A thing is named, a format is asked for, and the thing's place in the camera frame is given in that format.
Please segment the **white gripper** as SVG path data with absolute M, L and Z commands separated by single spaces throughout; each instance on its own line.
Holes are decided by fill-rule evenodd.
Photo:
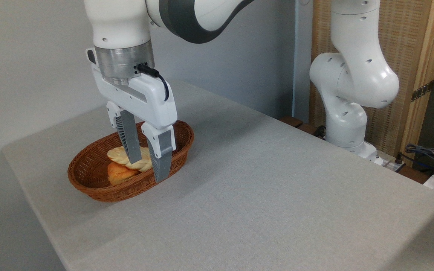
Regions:
M 117 85 L 105 80 L 98 67 L 95 49 L 87 49 L 98 90 L 110 100 L 106 107 L 113 128 L 131 164 L 142 159 L 134 115 L 145 121 L 141 126 L 147 138 L 156 183 L 170 174 L 172 151 L 176 149 L 174 127 L 177 120 L 176 105 L 171 87 L 166 100 L 164 84 L 158 78 L 140 74 L 127 85 Z

